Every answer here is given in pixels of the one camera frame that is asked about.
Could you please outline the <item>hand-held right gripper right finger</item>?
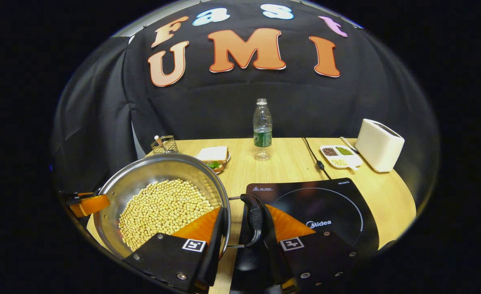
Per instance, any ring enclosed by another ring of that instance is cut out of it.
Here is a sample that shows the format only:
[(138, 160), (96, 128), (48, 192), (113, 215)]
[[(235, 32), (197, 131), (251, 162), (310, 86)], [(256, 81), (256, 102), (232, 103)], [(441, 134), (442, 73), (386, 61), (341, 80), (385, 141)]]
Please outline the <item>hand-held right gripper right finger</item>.
[(285, 293), (322, 294), (359, 262), (359, 250), (333, 231), (315, 232), (291, 215), (266, 205), (268, 262)]

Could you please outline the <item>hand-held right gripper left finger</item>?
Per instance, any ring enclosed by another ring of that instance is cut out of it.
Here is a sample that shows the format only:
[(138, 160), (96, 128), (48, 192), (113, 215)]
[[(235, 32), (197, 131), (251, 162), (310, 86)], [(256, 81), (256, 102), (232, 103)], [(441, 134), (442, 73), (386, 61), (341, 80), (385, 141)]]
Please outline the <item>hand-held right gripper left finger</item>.
[(216, 277), (224, 218), (219, 206), (172, 236), (155, 234), (123, 261), (179, 292), (207, 293)]

